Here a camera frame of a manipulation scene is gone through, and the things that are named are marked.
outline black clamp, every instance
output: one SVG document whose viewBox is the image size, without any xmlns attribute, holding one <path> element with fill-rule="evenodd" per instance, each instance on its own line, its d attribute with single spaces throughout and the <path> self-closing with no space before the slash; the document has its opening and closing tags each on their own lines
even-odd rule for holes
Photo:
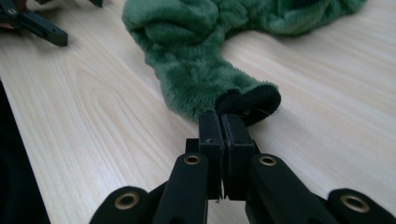
<svg viewBox="0 0 396 224">
<path fill-rule="evenodd" d="M 98 7 L 101 7 L 103 2 L 103 0 L 90 1 Z M 56 46 L 67 46 L 67 33 L 65 31 L 38 16 L 28 8 L 20 11 L 13 0 L 2 0 L 0 2 L 0 22 L 8 23 L 17 29 L 27 30 Z"/>
<path fill-rule="evenodd" d="M 115 190 L 91 224 L 203 224 L 207 201 L 223 196 L 246 201 L 250 223 L 396 223 L 391 213 L 355 190 L 334 190 L 327 201 L 310 192 L 280 158 L 260 153 L 236 115 L 219 120 L 207 112 L 199 131 L 198 139 L 187 139 L 186 153 L 177 158 L 167 182 L 150 193 Z"/>
</svg>

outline wooden table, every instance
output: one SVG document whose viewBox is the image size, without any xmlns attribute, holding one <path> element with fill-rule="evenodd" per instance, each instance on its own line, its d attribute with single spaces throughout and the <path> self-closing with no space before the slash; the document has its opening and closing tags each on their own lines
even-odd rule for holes
<svg viewBox="0 0 396 224">
<path fill-rule="evenodd" d="M 0 34 L 0 75 L 52 223 L 88 223 L 123 186 L 166 181 L 197 124 L 170 112 L 144 53 L 120 20 L 123 1 L 58 1 L 42 11 L 69 33 L 58 48 Z M 396 2 L 298 38 L 246 32 L 224 57 L 279 86 L 282 104 L 249 128 L 314 193 L 351 188 L 396 215 Z M 209 203 L 208 223 L 248 223 L 243 203 Z"/>
</svg>

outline green fur fabric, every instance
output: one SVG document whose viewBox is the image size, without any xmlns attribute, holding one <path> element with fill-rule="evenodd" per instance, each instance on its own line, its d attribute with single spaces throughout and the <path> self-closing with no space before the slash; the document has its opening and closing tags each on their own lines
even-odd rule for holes
<svg viewBox="0 0 396 224">
<path fill-rule="evenodd" d="M 127 0 L 122 20 L 155 70 L 167 106 L 198 120 L 207 110 L 246 125 L 273 113 L 277 87 L 220 56 L 224 40 L 246 30 L 301 35 L 361 8 L 365 0 Z"/>
</svg>

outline screw hole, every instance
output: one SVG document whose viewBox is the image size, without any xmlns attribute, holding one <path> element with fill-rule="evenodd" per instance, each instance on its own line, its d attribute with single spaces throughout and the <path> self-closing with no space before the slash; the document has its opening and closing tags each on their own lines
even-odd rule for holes
<svg viewBox="0 0 396 224">
<path fill-rule="evenodd" d="M 272 157 L 264 156 L 260 158 L 260 163 L 266 166 L 275 166 L 276 160 Z"/>
<path fill-rule="evenodd" d="M 197 156 L 189 156 L 184 158 L 184 162 L 186 162 L 188 165 L 196 165 L 201 162 L 201 158 Z"/>
<path fill-rule="evenodd" d="M 346 194 L 341 196 L 341 202 L 348 207 L 349 209 L 359 212 L 359 213 L 367 213 L 370 211 L 370 206 L 359 197 L 354 195 Z"/>
<path fill-rule="evenodd" d="M 114 205 L 120 210 L 126 210 L 135 207 L 138 203 L 139 195 L 135 192 L 128 192 L 121 194 L 114 202 Z"/>
</svg>

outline light wood surface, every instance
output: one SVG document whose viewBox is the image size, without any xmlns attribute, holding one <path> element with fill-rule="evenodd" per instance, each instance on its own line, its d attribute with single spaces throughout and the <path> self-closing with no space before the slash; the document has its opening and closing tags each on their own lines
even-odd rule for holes
<svg viewBox="0 0 396 224">
<path fill-rule="evenodd" d="M 58 1 L 40 11 L 69 33 L 58 48 L 0 33 L 0 75 L 52 223 L 88 223 L 123 186 L 168 179 L 198 127 L 170 112 L 120 20 L 124 1 Z M 279 86 L 282 104 L 249 128 L 314 193 L 351 188 L 396 215 L 396 2 L 297 38 L 246 32 L 224 57 Z M 243 203 L 210 203 L 208 223 L 248 223 Z"/>
</svg>

